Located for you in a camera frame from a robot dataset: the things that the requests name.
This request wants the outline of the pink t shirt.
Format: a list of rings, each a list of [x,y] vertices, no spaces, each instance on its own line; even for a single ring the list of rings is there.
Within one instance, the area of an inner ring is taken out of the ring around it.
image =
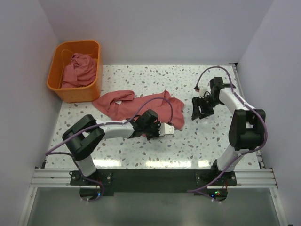
[[[79,88],[90,85],[96,78],[97,63],[89,55],[75,53],[64,68],[62,88]]]
[[[172,97],[167,90],[143,97],[135,97],[131,90],[113,91],[93,101],[92,105],[114,121],[142,115],[151,109],[160,121],[171,122],[176,129],[184,126],[184,103]]]

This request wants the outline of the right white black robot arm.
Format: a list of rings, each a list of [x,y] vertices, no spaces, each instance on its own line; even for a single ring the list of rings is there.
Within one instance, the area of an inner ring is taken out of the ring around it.
[[[198,97],[192,99],[192,120],[203,119],[214,114],[214,108],[224,105],[232,113],[228,132],[229,145],[212,164],[205,179],[220,185],[226,175],[232,173],[243,156],[263,147],[267,141],[266,113],[250,106],[237,92],[236,87],[224,83],[221,77],[210,80],[210,89],[196,86]]]

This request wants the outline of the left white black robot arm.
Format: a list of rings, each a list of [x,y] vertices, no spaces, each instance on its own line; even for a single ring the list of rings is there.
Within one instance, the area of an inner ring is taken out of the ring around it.
[[[81,180],[87,185],[92,185],[97,181],[97,169],[91,153],[100,141],[140,136],[146,136],[150,140],[164,135],[165,127],[168,126],[158,119],[158,115],[153,110],[147,110],[130,120],[102,123],[98,123],[92,115],[88,114],[68,129],[62,139],[81,171]]]

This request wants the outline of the pink t shirt in basket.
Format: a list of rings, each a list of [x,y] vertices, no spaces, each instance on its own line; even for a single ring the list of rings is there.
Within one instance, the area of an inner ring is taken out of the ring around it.
[[[90,85],[96,78],[97,63],[89,55],[75,53],[64,68],[62,88],[79,88]]]

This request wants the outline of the orange plastic laundry basket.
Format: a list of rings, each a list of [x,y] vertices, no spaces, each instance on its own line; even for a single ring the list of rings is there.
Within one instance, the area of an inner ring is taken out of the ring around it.
[[[62,88],[63,71],[75,53],[89,55],[97,63],[96,78],[93,83],[79,88]],[[47,87],[67,103],[91,102],[100,96],[103,62],[101,45],[95,40],[78,40],[61,43],[56,47],[47,79]]]

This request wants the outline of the aluminium front rail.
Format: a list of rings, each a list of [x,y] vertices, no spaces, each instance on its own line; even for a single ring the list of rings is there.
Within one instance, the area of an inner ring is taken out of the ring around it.
[[[70,169],[35,169],[31,178],[31,187],[70,187]],[[237,170],[235,171],[239,188],[277,188],[273,170]]]

